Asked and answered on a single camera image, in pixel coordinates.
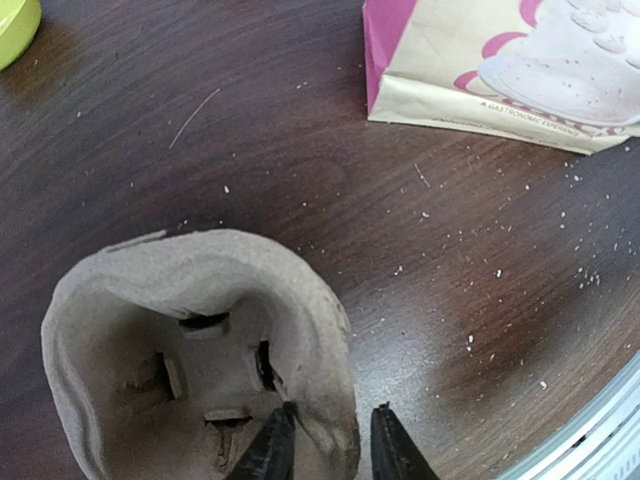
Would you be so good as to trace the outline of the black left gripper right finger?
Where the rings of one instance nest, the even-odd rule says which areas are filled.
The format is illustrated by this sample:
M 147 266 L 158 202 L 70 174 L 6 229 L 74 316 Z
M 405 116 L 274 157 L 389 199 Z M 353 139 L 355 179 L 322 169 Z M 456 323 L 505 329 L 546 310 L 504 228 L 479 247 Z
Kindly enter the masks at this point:
M 389 403 L 374 408 L 370 421 L 374 480 L 438 480 Z

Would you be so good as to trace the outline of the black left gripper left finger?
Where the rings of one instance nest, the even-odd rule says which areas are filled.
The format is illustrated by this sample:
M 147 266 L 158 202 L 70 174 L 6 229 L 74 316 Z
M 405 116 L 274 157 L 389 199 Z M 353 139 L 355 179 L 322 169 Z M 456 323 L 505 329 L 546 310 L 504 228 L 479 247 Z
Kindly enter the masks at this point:
M 285 402 L 272 411 L 227 480 L 288 480 L 293 478 L 297 406 Z

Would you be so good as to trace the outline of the paper cakes bag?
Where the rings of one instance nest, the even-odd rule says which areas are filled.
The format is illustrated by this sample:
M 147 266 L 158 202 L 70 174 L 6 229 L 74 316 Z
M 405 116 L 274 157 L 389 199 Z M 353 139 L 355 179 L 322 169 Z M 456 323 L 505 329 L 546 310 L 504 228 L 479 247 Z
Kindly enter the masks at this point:
M 372 121 L 583 154 L 639 133 L 636 0 L 363 5 Z

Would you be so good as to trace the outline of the cardboard cup carrier stack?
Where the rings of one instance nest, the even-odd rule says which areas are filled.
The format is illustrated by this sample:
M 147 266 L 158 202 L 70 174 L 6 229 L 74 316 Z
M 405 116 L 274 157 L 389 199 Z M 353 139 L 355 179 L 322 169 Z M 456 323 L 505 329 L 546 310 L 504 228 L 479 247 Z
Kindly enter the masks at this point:
M 349 337 L 302 258 L 229 229 L 158 232 L 83 259 L 41 325 L 54 404 L 89 479 L 222 479 L 286 402 L 294 477 L 354 478 Z

